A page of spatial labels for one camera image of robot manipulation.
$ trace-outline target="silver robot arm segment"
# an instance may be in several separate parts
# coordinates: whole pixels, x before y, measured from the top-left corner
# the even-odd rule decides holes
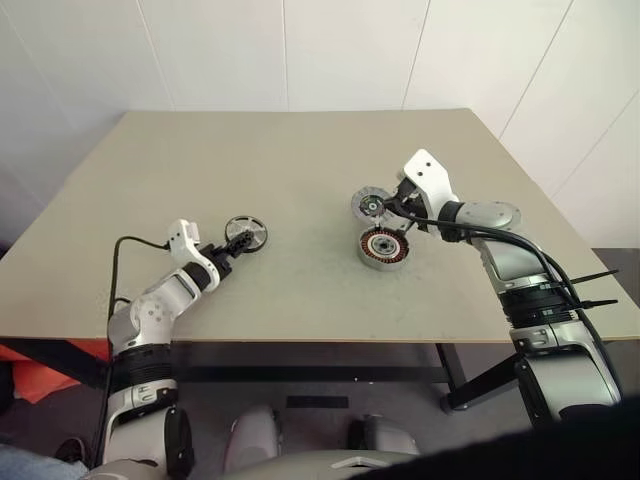
[[[425,150],[407,162],[396,194],[384,203],[420,230],[449,242],[467,241],[480,252],[522,355],[516,373],[534,424],[560,420],[580,406],[620,401],[603,352],[581,320],[584,313],[544,258],[526,248],[539,251],[527,239],[519,209],[503,202],[460,202],[445,168]]]

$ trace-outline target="metal disc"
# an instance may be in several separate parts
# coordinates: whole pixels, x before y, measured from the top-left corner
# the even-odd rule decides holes
[[[369,237],[367,247],[378,257],[389,259],[396,257],[401,249],[400,242],[397,238],[384,233]]]
[[[364,187],[351,197],[351,210],[359,220],[370,224],[380,224],[389,220],[392,213],[387,211],[382,202],[391,197],[388,192],[378,187]]]
[[[269,236],[267,227],[260,220],[249,215],[241,215],[229,220],[224,228],[224,238],[229,242],[243,232],[253,232],[253,240],[246,250],[247,253],[257,252],[267,243]]]

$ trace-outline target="orange fabric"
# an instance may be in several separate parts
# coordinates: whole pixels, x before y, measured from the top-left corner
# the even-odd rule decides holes
[[[70,342],[103,360],[109,357],[106,340],[70,340]],[[79,383],[2,345],[0,345],[0,359],[13,362],[13,382],[16,392],[30,403],[39,402],[51,392]]]

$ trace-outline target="pulley wheel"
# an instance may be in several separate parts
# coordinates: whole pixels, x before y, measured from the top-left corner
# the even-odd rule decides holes
[[[245,250],[247,253],[257,252],[267,243],[269,236],[267,227],[260,220],[249,215],[241,215],[229,220],[224,229],[224,238],[229,242],[243,232],[253,233],[253,240]]]
[[[351,197],[351,210],[363,222],[380,224],[389,220],[392,215],[383,205],[384,200],[390,197],[382,188],[364,187]]]

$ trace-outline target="black cable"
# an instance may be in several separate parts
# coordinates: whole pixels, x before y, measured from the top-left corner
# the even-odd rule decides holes
[[[115,306],[117,302],[125,302],[131,303],[131,301],[124,297],[116,297],[116,290],[118,288],[118,264],[120,260],[120,246],[122,242],[125,240],[131,240],[134,242],[141,243],[143,245],[147,245],[149,247],[157,248],[159,250],[169,250],[169,243],[165,243],[164,245],[159,245],[157,243],[150,242],[145,240],[144,238],[134,237],[131,235],[127,235],[124,237],[120,237],[116,240],[116,243],[113,247],[113,258],[111,262],[111,287],[109,290],[109,306],[108,306],[108,316],[107,322],[113,316],[115,311]],[[105,434],[105,417],[107,415],[107,408],[109,403],[109,390],[111,390],[111,377],[112,377],[112,368],[111,368],[111,355],[112,355],[112,345],[111,342],[107,339],[108,349],[109,349],[109,359],[107,366],[107,376],[105,381],[105,387],[102,391],[102,399],[100,402],[100,416],[98,417],[98,429],[93,438],[93,468],[96,468],[100,465],[100,461],[102,458],[102,449],[104,448],[104,434]]]
[[[116,297],[115,298],[115,303],[118,303],[118,302],[131,303],[131,300],[129,300],[128,298],[125,298],[125,297]]]
[[[587,314],[584,313],[584,310],[581,308],[582,301],[580,300],[580,296],[578,295],[578,292],[576,291],[575,287],[571,283],[571,279],[569,278],[567,273],[564,271],[564,269],[560,266],[560,264],[556,262],[550,255],[542,252],[530,240],[512,232],[498,230],[490,227],[483,227],[481,225],[459,224],[455,222],[446,222],[442,220],[431,220],[428,218],[411,215],[409,212],[407,212],[397,203],[394,203],[393,207],[404,218],[407,218],[409,220],[414,220],[415,222],[418,222],[418,223],[424,223],[427,225],[434,225],[437,227],[455,228],[458,230],[468,231],[470,232],[470,234],[467,235],[467,239],[471,239],[471,238],[492,239],[492,240],[497,240],[505,243],[510,243],[512,245],[519,246],[520,248],[524,248],[525,250],[528,250],[529,252],[533,253],[538,258],[538,260],[540,261],[540,264],[542,265],[542,268],[545,270],[545,273],[549,276],[549,280],[557,282],[556,276],[554,272],[551,270],[551,267],[553,267],[553,269],[560,276],[561,282],[559,283],[561,283],[561,285],[566,288],[566,290],[563,288],[561,291],[564,292],[565,294],[568,293],[570,297],[570,298],[567,298],[565,296],[565,299],[567,300],[569,305],[572,307],[572,309],[575,310],[576,314],[578,315],[578,318],[580,319],[580,321],[582,321],[585,328],[593,338],[593,343],[596,346],[596,349],[600,352],[600,355],[602,355],[602,359],[604,360],[607,368],[609,369],[609,372],[611,373],[611,378],[613,379],[618,391],[622,393],[622,389],[620,387],[620,379],[618,378],[618,374],[613,366],[613,362],[611,361],[609,352],[607,351],[607,349],[604,346],[604,343],[602,342],[602,338],[598,334],[598,331],[596,330],[596,328],[593,326],[593,323],[591,323],[591,320],[589,319]],[[486,235],[475,235],[471,232],[482,232],[482,233],[485,233]]]
[[[553,266],[553,268],[556,270],[556,272],[558,272],[558,275],[560,276],[560,278],[562,279],[562,282],[564,283],[565,287],[569,291],[569,294],[574,298],[575,302],[578,305],[580,305],[582,303],[582,301],[580,300],[580,296],[578,295],[578,292],[576,291],[575,287],[571,283],[571,279],[569,279],[569,276],[567,275],[567,272],[565,272],[564,269],[560,266],[560,264],[558,262],[556,262],[553,259],[553,257],[551,257],[550,255],[547,255],[545,253],[545,258]],[[616,384],[616,387],[618,388],[618,391],[620,392],[620,394],[622,394],[620,378],[618,377],[618,373],[616,372],[615,368],[613,367],[613,362],[611,361],[611,357],[609,356],[609,352],[605,348],[604,342],[602,341],[602,338],[600,337],[600,334],[596,330],[596,327],[593,326],[593,323],[591,323],[591,320],[589,319],[587,314],[584,313],[584,310],[582,308],[577,308],[576,309],[576,314],[578,315],[578,318],[584,324],[585,328],[591,334],[591,337],[593,338],[593,343],[595,344],[596,348],[600,352],[600,355],[602,355],[602,359],[604,360],[604,363],[607,365],[607,368],[609,369],[609,372],[611,373],[611,378],[613,378],[613,382]]]
[[[542,265],[542,268],[544,269],[545,273],[549,275],[549,279],[555,280],[555,277],[551,270],[551,266],[549,265],[549,262],[547,262],[547,259],[545,258],[542,251],[536,246],[535,243],[533,243],[531,240],[525,237],[521,237],[520,235],[517,235],[513,232],[499,230],[497,228],[483,227],[481,225],[461,224],[461,223],[455,223],[455,222],[446,222],[443,220],[431,220],[425,217],[418,217],[416,215],[411,215],[408,211],[406,211],[404,208],[402,208],[402,206],[398,205],[397,203],[394,203],[393,207],[398,212],[400,212],[401,214],[400,216],[408,220],[413,220],[417,223],[434,225],[436,227],[455,228],[457,230],[465,230],[468,232],[486,233],[494,237],[493,238],[494,240],[503,241],[504,243],[510,243],[520,248],[524,248],[525,250],[528,250],[529,252],[533,253],[536,256],[536,258]]]
[[[116,290],[118,284],[118,259],[120,256],[120,245],[125,240],[131,240],[134,242],[142,243],[143,245],[147,245],[149,247],[157,248],[158,250],[169,250],[169,243],[165,243],[164,245],[159,245],[157,243],[150,242],[140,237],[133,237],[131,235],[127,235],[124,237],[120,237],[113,248],[113,261],[111,265],[111,290],[109,293],[109,317],[113,315],[115,304],[116,304]]]

